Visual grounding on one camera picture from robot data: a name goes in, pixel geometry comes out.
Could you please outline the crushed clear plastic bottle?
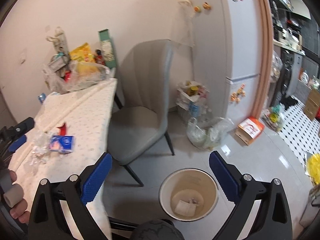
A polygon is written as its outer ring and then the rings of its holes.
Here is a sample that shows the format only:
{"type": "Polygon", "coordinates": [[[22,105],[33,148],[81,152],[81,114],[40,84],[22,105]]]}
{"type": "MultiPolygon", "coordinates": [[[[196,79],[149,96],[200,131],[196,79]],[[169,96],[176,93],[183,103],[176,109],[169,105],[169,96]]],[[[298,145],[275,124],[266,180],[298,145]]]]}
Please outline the crushed clear plastic bottle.
{"type": "Polygon", "coordinates": [[[46,164],[50,159],[49,143],[53,136],[50,132],[38,131],[32,140],[31,152],[24,164],[27,173],[35,175],[41,164],[46,164]]]}

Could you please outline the red paper scrap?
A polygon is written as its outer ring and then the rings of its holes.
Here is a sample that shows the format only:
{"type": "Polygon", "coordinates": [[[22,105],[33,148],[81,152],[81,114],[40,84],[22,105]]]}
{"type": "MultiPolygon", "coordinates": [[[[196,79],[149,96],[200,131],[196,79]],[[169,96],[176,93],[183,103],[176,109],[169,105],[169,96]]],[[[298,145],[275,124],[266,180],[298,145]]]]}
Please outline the red paper scrap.
{"type": "Polygon", "coordinates": [[[67,134],[67,125],[64,122],[62,126],[57,127],[59,129],[58,135],[64,137],[67,134]]]}

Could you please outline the blue white carton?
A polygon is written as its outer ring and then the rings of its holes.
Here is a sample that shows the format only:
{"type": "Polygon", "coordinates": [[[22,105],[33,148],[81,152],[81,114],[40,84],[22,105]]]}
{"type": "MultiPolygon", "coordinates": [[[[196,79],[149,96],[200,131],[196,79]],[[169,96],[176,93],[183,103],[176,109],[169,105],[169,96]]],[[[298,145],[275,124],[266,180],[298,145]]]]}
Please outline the blue white carton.
{"type": "Polygon", "coordinates": [[[53,135],[49,142],[49,150],[58,153],[72,153],[74,141],[72,135],[53,135]]]}

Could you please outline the printed paper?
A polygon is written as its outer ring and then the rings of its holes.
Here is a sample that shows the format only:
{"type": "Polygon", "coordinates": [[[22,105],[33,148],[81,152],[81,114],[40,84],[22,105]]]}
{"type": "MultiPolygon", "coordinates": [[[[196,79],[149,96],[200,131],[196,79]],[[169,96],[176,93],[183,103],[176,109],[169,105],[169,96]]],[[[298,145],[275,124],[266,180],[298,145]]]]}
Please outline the printed paper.
{"type": "Polygon", "coordinates": [[[203,204],[202,199],[191,198],[187,202],[183,200],[179,200],[174,213],[184,217],[194,217],[196,210],[203,204]]]}

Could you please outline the round white trash bin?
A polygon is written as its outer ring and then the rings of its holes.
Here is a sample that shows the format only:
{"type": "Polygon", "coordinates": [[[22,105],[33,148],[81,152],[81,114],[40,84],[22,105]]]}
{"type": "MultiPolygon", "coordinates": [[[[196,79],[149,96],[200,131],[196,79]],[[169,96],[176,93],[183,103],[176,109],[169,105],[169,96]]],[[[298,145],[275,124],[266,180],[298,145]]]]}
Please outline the round white trash bin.
{"type": "Polygon", "coordinates": [[[159,189],[159,202],[164,212],[181,222],[194,222],[208,216],[215,208],[219,197],[216,181],[211,175],[196,168],[185,168],[170,174],[159,189]],[[202,199],[194,217],[174,213],[179,200],[202,199]]]}

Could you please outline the white bag of trash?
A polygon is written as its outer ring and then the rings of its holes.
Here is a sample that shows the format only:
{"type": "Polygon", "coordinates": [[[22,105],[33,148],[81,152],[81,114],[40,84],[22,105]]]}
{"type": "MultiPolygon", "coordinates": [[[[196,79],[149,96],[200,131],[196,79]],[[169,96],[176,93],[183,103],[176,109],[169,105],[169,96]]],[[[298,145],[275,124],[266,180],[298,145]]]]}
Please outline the white bag of trash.
{"type": "Polygon", "coordinates": [[[191,117],[201,120],[210,112],[208,96],[209,90],[196,81],[180,82],[177,85],[177,111],[185,124],[191,117]]]}

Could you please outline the plastic bag of bottles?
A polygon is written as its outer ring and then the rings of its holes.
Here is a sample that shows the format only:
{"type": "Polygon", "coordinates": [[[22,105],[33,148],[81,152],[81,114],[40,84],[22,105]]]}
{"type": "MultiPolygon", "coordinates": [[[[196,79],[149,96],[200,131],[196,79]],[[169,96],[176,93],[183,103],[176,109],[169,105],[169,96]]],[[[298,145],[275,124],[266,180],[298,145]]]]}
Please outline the plastic bag of bottles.
{"type": "Polygon", "coordinates": [[[196,148],[212,151],[221,144],[233,126],[234,123],[230,118],[214,117],[206,122],[190,118],[187,137],[196,148]]]}

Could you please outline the floral white tablecloth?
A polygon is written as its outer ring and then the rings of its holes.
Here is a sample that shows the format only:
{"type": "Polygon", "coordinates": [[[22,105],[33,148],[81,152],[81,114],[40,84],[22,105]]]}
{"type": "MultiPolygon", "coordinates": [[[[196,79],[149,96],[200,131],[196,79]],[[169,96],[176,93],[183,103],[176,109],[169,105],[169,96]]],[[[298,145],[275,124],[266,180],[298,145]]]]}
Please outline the floral white tablecloth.
{"type": "Polygon", "coordinates": [[[32,206],[39,182],[65,181],[94,164],[107,148],[108,125],[111,118],[117,80],[107,81],[63,95],[47,96],[35,117],[35,128],[27,133],[24,143],[12,156],[9,168],[16,172],[17,182],[24,190],[28,206],[32,206]],[[31,165],[37,138],[49,137],[66,125],[66,134],[73,136],[73,152],[51,152],[44,162],[31,165]]]}

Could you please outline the clear plastic bag left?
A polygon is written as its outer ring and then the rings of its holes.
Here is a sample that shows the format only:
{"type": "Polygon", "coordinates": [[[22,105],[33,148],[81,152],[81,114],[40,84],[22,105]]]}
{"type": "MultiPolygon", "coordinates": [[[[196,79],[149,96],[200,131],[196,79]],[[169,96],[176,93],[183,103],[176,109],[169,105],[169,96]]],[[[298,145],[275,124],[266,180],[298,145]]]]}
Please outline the clear plastic bag left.
{"type": "Polygon", "coordinates": [[[66,82],[61,77],[58,77],[57,74],[53,72],[47,65],[43,66],[42,74],[44,81],[51,92],[57,92],[60,94],[68,93],[66,82]]]}

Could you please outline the clear plastic bag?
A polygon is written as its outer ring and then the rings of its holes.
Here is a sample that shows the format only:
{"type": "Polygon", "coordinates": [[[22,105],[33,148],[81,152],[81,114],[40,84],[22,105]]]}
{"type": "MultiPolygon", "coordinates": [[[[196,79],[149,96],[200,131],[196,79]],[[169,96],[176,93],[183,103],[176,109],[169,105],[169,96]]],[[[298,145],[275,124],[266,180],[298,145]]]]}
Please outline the clear plastic bag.
{"type": "Polygon", "coordinates": [[[58,77],[57,74],[53,72],[47,65],[43,66],[42,74],[44,81],[51,92],[57,92],[60,94],[68,93],[66,82],[61,77],[58,77]]]}
{"type": "Polygon", "coordinates": [[[99,84],[110,77],[110,68],[94,62],[71,61],[68,65],[70,72],[65,88],[75,92],[99,84]]]}

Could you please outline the red white round jar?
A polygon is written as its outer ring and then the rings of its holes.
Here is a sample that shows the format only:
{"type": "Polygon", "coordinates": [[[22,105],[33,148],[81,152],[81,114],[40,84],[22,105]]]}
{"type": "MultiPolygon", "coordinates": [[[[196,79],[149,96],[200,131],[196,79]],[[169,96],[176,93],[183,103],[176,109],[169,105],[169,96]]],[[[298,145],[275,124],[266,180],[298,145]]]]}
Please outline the red white round jar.
{"type": "Polygon", "coordinates": [[[66,71],[65,72],[65,75],[64,75],[64,77],[63,77],[63,79],[64,79],[64,81],[65,82],[69,82],[70,80],[71,80],[71,75],[72,75],[72,72],[71,71],[66,71]]]}

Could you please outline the clear plastic bag right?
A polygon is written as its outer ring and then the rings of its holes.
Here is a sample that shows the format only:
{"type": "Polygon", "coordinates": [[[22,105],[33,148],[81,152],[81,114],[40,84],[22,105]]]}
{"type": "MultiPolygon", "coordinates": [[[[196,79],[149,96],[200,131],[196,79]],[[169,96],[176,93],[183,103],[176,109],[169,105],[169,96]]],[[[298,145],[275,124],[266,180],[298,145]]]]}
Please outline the clear plastic bag right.
{"type": "Polygon", "coordinates": [[[110,68],[94,62],[71,61],[68,65],[70,72],[65,88],[75,92],[99,84],[110,77],[110,68]]]}

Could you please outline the white milk carton bag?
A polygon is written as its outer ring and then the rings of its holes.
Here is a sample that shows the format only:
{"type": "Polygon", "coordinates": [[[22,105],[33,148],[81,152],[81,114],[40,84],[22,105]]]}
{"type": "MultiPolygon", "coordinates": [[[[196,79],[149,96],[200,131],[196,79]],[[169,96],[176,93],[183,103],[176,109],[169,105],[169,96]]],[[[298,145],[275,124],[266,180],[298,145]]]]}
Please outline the white milk carton bag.
{"type": "Polygon", "coordinates": [[[65,55],[69,54],[67,38],[65,32],[61,27],[56,27],[54,36],[47,36],[46,40],[51,42],[57,54],[63,53],[65,55]]]}

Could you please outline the yellow snack bag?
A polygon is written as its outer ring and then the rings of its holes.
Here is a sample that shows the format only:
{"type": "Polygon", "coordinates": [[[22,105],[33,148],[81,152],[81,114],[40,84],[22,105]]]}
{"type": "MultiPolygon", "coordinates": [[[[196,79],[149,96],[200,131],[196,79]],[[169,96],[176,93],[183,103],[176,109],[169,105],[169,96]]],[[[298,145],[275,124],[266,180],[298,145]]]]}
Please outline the yellow snack bag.
{"type": "Polygon", "coordinates": [[[87,42],[73,49],[69,54],[72,61],[95,63],[91,47],[87,42]]]}

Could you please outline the green tall box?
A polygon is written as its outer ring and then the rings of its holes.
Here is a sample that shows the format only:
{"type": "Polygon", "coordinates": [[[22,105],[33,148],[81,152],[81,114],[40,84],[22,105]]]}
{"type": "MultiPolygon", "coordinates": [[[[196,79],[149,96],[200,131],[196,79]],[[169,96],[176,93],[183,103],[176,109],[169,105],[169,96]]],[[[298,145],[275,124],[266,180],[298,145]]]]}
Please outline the green tall box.
{"type": "Polygon", "coordinates": [[[104,29],[98,32],[101,54],[108,68],[113,69],[117,67],[116,56],[114,54],[113,42],[109,34],[108,29],[104,29]]]}

